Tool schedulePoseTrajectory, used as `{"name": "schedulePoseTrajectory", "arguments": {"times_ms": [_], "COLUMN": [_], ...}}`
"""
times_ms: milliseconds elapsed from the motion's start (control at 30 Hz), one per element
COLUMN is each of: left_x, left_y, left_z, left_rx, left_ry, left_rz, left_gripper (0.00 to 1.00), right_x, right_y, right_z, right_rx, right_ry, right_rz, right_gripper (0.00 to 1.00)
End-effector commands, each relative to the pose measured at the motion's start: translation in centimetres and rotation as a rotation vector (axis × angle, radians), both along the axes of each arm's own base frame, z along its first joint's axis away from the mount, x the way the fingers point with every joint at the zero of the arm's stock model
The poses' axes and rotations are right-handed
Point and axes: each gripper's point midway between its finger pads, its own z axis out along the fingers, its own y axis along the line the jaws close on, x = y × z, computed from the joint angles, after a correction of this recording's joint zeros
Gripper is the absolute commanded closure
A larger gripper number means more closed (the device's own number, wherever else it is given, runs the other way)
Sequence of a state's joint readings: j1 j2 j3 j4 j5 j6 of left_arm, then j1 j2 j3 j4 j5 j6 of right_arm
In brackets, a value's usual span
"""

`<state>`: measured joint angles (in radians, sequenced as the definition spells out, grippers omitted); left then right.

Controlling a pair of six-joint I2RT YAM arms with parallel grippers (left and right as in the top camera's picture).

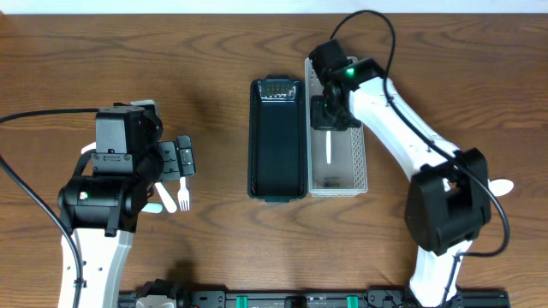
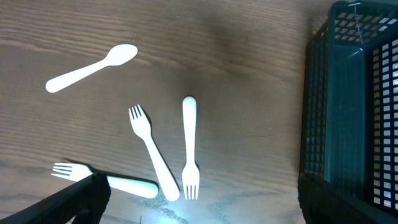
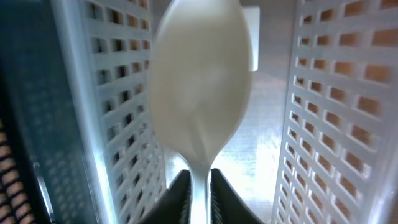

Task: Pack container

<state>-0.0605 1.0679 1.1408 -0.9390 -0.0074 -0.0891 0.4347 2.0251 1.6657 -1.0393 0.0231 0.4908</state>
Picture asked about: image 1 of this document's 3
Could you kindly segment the white fork tines down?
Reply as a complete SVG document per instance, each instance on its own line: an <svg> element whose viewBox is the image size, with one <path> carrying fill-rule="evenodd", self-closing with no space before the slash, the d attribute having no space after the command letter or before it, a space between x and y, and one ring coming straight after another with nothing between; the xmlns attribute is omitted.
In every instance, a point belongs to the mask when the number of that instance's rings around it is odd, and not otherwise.
<svg viewBox="0 0 548 308"><path fill-rule="evenodd" d="M187 186L187 179L181 177L179 180L180 188L177 192L178 204L181 211L190 210L190 192Z"/></svg>

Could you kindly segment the white fork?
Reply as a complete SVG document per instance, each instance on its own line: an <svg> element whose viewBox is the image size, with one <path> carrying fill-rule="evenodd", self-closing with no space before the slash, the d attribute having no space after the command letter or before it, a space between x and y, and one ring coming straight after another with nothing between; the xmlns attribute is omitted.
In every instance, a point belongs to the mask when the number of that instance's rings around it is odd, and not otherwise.
<svg viewBox="0 0 548 308"><path fill-rule="evenodd" d="M162 182L157 182L155 185L156 191L158 192L158 195L164 205L164 208L169 213L175 213L178 210L178 205L176 201L172 198L171 194L167 190L167 188L164 186Z"/></svg>
<svg viewBox="0 0 548 308"><path fill-rule="evenodd" d="M159 214L164 210L164 206L160 203L147 203L143 208L142 212Z"/></svg>

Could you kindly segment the clear plastic basket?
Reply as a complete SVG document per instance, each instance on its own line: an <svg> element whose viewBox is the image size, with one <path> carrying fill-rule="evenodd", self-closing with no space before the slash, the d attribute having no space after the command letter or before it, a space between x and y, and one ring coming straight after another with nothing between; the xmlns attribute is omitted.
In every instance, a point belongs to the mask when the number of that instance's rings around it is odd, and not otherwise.
<svg viewBox="0 0 548 308"><path fill-rule="evenodd" d="M361 127L331 131L331 164L325 158L325 132L311 127L310 101L323 86L306 59L306 120L308 191L314 197L354 197L367 191L366 147Z"/></svg>

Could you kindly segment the black plastic basket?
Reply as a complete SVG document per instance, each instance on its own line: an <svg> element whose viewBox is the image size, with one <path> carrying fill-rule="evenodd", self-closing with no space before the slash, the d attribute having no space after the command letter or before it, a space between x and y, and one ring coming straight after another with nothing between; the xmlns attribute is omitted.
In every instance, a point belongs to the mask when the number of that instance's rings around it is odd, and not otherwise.
<svg viewBox="0 0 548 308"><path fill-rule="evenodd" d="M266 203L307 195L304 83L268 75L250 86L247 194Z"/></svg>

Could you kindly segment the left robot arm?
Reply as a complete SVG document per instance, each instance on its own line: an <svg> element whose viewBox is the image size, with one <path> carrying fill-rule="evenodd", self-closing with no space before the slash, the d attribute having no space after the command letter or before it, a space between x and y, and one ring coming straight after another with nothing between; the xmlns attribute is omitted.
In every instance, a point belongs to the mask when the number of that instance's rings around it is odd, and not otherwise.
<svg viewBox="0 0 548 308"><path fill-rule="evenodd" d="M61 307L115 307L139 213L157 183L195 174L191 139L163 141L158 105L141 100L101 109L94 148L84 151L58 195Z"/></svg>

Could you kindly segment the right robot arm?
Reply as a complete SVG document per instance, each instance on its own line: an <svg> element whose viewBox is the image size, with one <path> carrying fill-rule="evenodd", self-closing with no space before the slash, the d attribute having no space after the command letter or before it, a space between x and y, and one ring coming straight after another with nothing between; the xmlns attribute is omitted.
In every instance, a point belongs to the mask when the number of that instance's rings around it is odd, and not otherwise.
<svg viewBox="0 0 548 308"><path fill-rule="evenodd" d="M371 58L352 61L331 39L308 56L322 86L311 102L311 126L321 131L368 127L396 159L410 186L404 220L418 245L409 288L424 307L456 296L466 252L491 220L487 163L479 150L459 148L429 128Z"/></svg>

